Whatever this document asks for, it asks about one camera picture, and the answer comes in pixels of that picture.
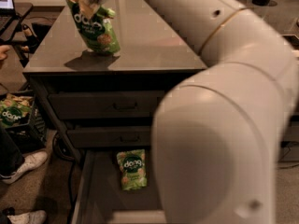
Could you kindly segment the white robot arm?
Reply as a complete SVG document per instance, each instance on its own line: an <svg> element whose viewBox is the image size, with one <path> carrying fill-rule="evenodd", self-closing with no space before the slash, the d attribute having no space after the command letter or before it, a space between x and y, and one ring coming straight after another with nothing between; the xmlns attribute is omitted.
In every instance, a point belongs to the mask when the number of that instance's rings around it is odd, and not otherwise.
<svg viewBox="0 0 299 224"><path fill-rule="evenodd" d="M279 145L298 102L291 46L236 0L144 0L205 70L161 101L151 130L157 206L87 224L276 224Z"/></svg>

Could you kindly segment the person's hand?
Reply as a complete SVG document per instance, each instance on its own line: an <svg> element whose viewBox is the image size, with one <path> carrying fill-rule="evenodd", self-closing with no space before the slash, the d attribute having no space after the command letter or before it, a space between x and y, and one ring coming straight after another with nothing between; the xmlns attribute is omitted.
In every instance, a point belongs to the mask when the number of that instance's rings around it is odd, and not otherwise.
<svg viewBox="0 0 299 224"><path fill-rule="evenodd" d="M7 58L8 51L9 51L8 45L0 46L0 62L4 61Z"/></svg>

